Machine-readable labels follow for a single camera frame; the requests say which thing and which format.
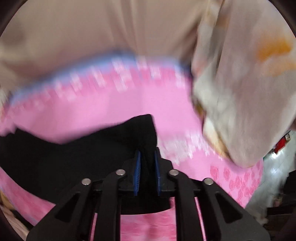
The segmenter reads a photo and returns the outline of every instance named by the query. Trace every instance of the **bolt head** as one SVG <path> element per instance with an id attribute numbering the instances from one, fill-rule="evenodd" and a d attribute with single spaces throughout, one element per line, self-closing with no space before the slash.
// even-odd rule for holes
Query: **bolt head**
<path id="1" fill-rule="evenodd" d="M 204 183 L 206 185 L 212 185 L 214 183 L 214 181 L 211 178 L 206 178 L 206 179 L 204 179 Z"/>
<path id="2" fill-rule="evenodd" d="M 177 176 L 179 174 L 179 171 L 176 170 L 176 169 L 172 169 L 169 171 L 169 174 L 172 175 L 172 176 Z"/>
<path id="3" fill-rule="evenodd" d="M 85 179 L 83 179 L 83 180 L 81 181 L 81 183 L 82 183 L 83 185 L 89 185 L 89 184 L 91 183 L 91 180 L 88 179 L 88 178 L 85 178 Z"/>
<path id="4" fill-rule="evenodd" d="M 118 169 L 118 170 L 116 171 L 116 174 L 117 174 L 118 176 L 123 176 L 125 173 L 126 173 L 126 171 L 123 170 L 123 169 Z"/>

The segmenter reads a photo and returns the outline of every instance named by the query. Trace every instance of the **red object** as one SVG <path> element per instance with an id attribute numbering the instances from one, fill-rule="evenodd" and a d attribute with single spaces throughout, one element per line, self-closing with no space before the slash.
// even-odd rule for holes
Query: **red object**
<path id="1" fill-rule="evenodd" d="M 274 153 L 277 154 L 287 143 L 286 137 L 280 139 L 280 141 L 274 147 Z"/>

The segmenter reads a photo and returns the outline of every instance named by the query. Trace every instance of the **pink floral pattern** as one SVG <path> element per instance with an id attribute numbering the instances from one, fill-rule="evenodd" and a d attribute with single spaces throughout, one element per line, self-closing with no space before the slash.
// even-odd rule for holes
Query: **pink floral pattern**
<path id="1" fill-rule="evenodd" d="M 230 177 L 230 171 L 226 167 L 224 168 L 223 176 L 224 176 L 225 181 L 228 182 L 229 181 L 229 177 Z"/>
<path id="2" fill-rule="evenodd" d="M 14 99 L 5 108 L 0 134 L 13 132 L 18 126 L 46 140 L 62 142 L 69 134 L 82 136 L 90 130 L 151 113 L 162 156 L 172 160 L 174 168 L 190 178 L 213 178 L 245 207 L 260 183 L 262 160 L 255 168 L 242 169 L 220 157 L 202 136 L 201 121 L 188 98 L 191 91 L 189 75 L 174 65 L 163 67 L 145 58 L 135 61 L 136 64 L 129 66 L 120 59 L 112 60 L 108 72 L 98 66 L 88 68 L 84 74 L 73 71 L 67 80 L 55 79 L 28 96 Z M 68 110 L 73 111 L 70 117 Z M 22 189 L 1 168 L 0 190 L 33 225 L 54 206 Z M 197 208 L 201 217 L 198 201 Z M 123 215 L 121 239 L 176 240 L 173 200 L 172 208 L 164 212 Z"/>

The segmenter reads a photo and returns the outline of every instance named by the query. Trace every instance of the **laundry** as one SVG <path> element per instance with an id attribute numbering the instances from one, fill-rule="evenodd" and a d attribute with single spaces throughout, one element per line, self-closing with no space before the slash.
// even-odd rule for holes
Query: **laundry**
<path id="1" fill-rule="evenodd" d="M 194 100 L 215 149 L 251 167 L 295 119 L 296 39 L 269 1 L 207 4 L 192 60 Z"/>
<path id="2" fill-rule="evenodd" d="M 28 192 L 57 203 L 61 195 L 83 178 L 93 181 L 105 178 L 122 168 L 124 161 L 133 158 L 138 150 L 142 154 L 139 191 L 148 194 L 156 192 L 156 187 L 151 186 L 155 183 L 156 140 L 150 115 L 132 118 L 63 145 L 16 130 L 14 134 L 0 137 L 0 166 Z M 149 205 L 138 206 L 153 208 L 160 205 L 154 204 L 152 199 L 145 201 Z"/>
<path id="3" fill-rule="evenodd" d="M 115 125 L 134 116 L 150 113 L 161 156 L 170 160 L 174 168 L 190 178 L 203 180 L 211 177 L 244 207 L 260 183 L 263 161 L 258 160 L 254 167 L 242 169 L 211 148 L 202 136 L 202 123 L 190 98 L 191 86 L 192 78 L 188 68 L 176 60 L 143 58 L 125 53 L 99 56 L 81 62 L 16 91 L 4 110 L 0 134 L 7 141 L 11 140 L 9 153 L 19 158 L 13 159 L 13 162 L 18 163 L 20 168 L 14 170 L 12 164 L 0 164 L 0 189 L 15 209 L 32 225 L 36 225 L 58 203 L 59 194 L 80 182 L 80 178 L 85 178 L 80 172 L 89 172 L 94 179 L 100 178 L 98 174 L 102 173 L 101 170 L 87 169 L 92 165 L 103 167 L 103 164 L 90 156 L 91 165 L 87 166 L 87 158 L 82 157 L 89 156 L 90 152 L 83 152 L 93 150 L 99 144 L 106 147 L 102 150 L 103 153 L 113 150 L 111 146 L 106 146 L 107 143 L 104 144 L 104 138 L 96 141 L 92 136 L 98 137 L 107 127 L 115 128 Z M 146 124 L 145 127 L 151 134 L 155 132 L 150 125 Z M 20 163 L 26 156 L 15 153 L 14 144 L 20 149 L 31 148 L 31 153 L 27 150 L 24 153 L 28 156 L 35 155 L 35 161 L 40 161 L 36 154 L 44 154 L 44 147 L 51 150 L 58 159 L 51 160 L 50 155 L 46 155 L 47 162 L 43 165 L 26 167 L 26 163 Z M 76 149 L 73 150 L 75 156 L 65 153 L 72 149 Z M 97 153 L 100 149 L 99 147 L 93 153 L 100 156 Z M 124 155 L 120 156 L 119 162 L 115 162 L 113 169 L 109 171 L 122 167 L 123 161 L 134 157 L 134 151 L 134 147 L 128 149 L 125 158 Z M 80 160 L 81 163 L 77 164 L 72 160 Z M 55 169 L 50 167 L 49 162 L 52 162 Z M 32 178 L 31 182 L 34 184 L 24 181 L 24 176 Z M 40 186 L 36 183 L 39 179 L 43 181 Z M 58 183 L 55 190 L 51 182 L 57 183 L 59 179 L 62 183 Z M 149 205 L 145 209 L 155 211 L 155 205 L 150 199 L 148 201 Z M 158 204 L 158 210 L 164 211 L 123 215 L 122 237 L 136 240 L 147 240 L 151 236 L 176 238 L 173 200 Z"/>
<path id="4" fill-rule="evenodd" d="M 23 239 L 26 240 L 26 237 L 29 233 L 29 230 L 13 215 L 10 211 L 14 209 L 12 204 L 8 201 L 7 197 L 0 191 L 0 209 L 4 213 L 4 216 L 7 218 L 10 225 L 16 231 L 16 233 Z"/>

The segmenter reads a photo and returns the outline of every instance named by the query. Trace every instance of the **crumpled clothing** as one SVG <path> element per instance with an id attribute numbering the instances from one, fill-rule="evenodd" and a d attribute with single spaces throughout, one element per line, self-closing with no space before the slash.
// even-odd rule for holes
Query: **crumpled clothing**
<path id="1" fill-rule="evenodd" d="M 6 197 L 1 193 L 0 201 L 3 201 L 3 198 Z M 26 240 L 27 235 L 29 233 L 29 230 L 26 228 L 25 225 L 23 225 L 18 219 L 15 218 L 13 213 L 9 210 L 11 208 L 11 204 L 6 200 L 5 203 L 3 203 L 4 206 L 0 205 L 0 209 L 2 210 L 4 216 L 7 218 L 10 225 L 13 227 L 13 229 L 16 231 L 16 233 L 23 239 Z"/>
<path id="2" fill-rule="evenodd" d="M 190 63 L 205 0 L 27 1 L 0 37 L 0 86 L 13 91 L 110 51 Z"/>
<path id="3" fill-rule="evenodd" d="M 192 61 L 193 96 L 241 167 L 268 153 L 295 119 L 295 43 L 268 0 L 207 1 Z"/>

